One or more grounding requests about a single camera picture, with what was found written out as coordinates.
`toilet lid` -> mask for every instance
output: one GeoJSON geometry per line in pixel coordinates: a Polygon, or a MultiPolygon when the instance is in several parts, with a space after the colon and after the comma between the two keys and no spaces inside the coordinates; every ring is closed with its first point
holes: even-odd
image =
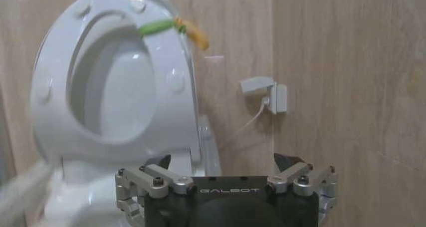
{"type": "Polygon", "coordinates": [[[192,56],[161,0],[77,0],[40,47],[31,91],[39,148],[51,162],[137,161],[164,153],[200,160],[192,56]]]}

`toilet bowl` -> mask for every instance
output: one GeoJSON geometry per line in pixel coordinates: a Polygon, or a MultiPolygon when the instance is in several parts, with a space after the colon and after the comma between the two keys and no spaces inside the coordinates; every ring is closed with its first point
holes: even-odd
{"type": "Polygon", "coordinates": [[[44,38],[31,114],[56,167],[41,226],[127,226],[115,172],[171,154],[169,170],[220,175],[208,119],[197,114],[187,37],[137,27],[176,16],[163,0],[77,0],[44,38]]]}

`green tape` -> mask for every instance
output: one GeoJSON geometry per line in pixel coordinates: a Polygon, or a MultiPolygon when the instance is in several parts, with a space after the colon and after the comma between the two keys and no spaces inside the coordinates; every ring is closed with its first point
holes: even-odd
{"type": "Polygon", "coordinates": [[[155,21],[149,24],[145,24],[139,28],[140,37],[165,31],[173,26],[175,26],[175,21],[169,19],[155,21]]]}

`metal bracket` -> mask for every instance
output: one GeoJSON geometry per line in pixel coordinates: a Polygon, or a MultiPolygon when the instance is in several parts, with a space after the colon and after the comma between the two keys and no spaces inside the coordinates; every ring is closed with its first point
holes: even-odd
{"type": "Polygon", "coordinates": [[[334,167],[312,169],[312,166],[299,162],[276,176],[267,177],[267,184],[275,189],[275,193],[292,189],[299,196],[319,195],[319,226],[324,223],[330,210],[336,205],[338,175],[334,167]]]}
{"type": "Polygon", "coordinates": [[[164,178],[164,180],[171,183],[171,188],[176,194],[185,195],[193,185],[193,180],[188,176],[179,176],[173,172],[163,169],[157,165],[148,165],[144,168],[144,172],[151,176],[157,176],[164,178]]]}
{"type": "Polygon", "coordinates": [[[292,165],[287,170],[279,173],[276,176],[267,177],[267,184],[275,189],[275,193],[280,194],[287,192],[288,183],[310,171],[308,164],[299,162],[292,165]]]}
{"type": "Polygon", "coordinates": [[[171,187],[175,193],[185,195],[193,186],[191,177],[179,176],[155,164],[120,169],[115,175],[116,206],[124,211],[129,225],[144,227],[139,205],[143,206],[147,194],[155,199],[164,198],[171,187]]]}

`wall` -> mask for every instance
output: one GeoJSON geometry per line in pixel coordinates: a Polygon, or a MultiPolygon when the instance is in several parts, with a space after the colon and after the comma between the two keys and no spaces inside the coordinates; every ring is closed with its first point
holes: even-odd
{"type": "Polygon", "coordinates": [[[424,226],[424,0],[274,0],[275,149],[340,175],[327,226],[424,226]]]}
{"type": "MultiPolygon", "coordinates": [[[[43,37],[75,0],[0,0],[0,84],[17,173],[40,158],[31,120],[29,90],[35,56],[43,37]]],[[[211,48],[195,50],[200,112],[217,137],[225,174],[272,170],[271,117],[239,138],[231,134],[251,119],[259,100],[244,99],[238,81],[272,75],[271,0],[169,0],[184,18],[207,32],[211,48]]]]}

